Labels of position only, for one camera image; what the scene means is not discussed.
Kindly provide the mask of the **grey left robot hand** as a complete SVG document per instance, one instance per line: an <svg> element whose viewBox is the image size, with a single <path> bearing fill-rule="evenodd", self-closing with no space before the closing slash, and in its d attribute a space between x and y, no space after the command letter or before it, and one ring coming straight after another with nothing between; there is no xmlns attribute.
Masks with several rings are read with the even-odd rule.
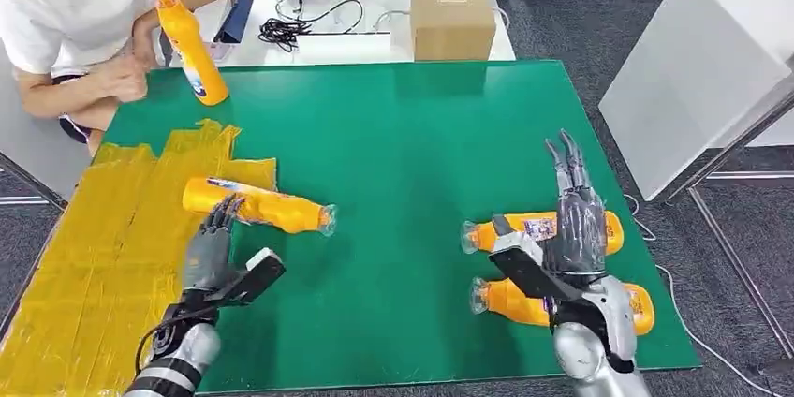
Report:
<svg viewBox="0 0 794 397"><path fill-rule="evenodd" d="M184 254L183 291L215 292L228 281L231 228L243 202L243 197L232 193L215 204L199 224Z"/></svg>

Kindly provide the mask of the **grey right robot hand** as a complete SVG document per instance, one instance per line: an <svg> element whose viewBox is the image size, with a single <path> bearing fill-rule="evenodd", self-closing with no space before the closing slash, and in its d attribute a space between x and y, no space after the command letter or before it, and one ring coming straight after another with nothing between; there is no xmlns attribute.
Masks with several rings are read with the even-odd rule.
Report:
<svg viewBox="0 0 794 397"><path fill-rule="evenodd" d="M578 143L564 130L561 145L546 139L558 189L556 234L538 243L526 233L497 238L489 260L513 278L552 277L573 283L606 271L605 207Z"/></svg>

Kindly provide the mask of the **person's left hand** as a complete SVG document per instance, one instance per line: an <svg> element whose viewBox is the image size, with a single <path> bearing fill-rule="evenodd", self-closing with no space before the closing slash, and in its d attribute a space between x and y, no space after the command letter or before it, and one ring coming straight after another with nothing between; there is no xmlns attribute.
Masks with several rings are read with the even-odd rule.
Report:
<svg viewBox="0 0 794 397"><path fill-rule="evenodd" d="M155 9L150 9L134 20L131 31L132 52L137 62L145 69L158 66L154 51L153 33L160 25Z"/></svg>

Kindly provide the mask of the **person's right hand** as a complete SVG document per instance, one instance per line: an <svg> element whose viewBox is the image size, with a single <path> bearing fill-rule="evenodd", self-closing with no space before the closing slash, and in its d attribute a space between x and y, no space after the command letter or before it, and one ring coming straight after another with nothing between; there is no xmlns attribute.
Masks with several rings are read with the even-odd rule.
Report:
<svg viewBox="0 0 794 397"><path fill-rule="evenodd" d="M142 100L148 93L146 75L150 68L133 54L123 54L95 66L89 76L98 90L128 103Z"/></svg>

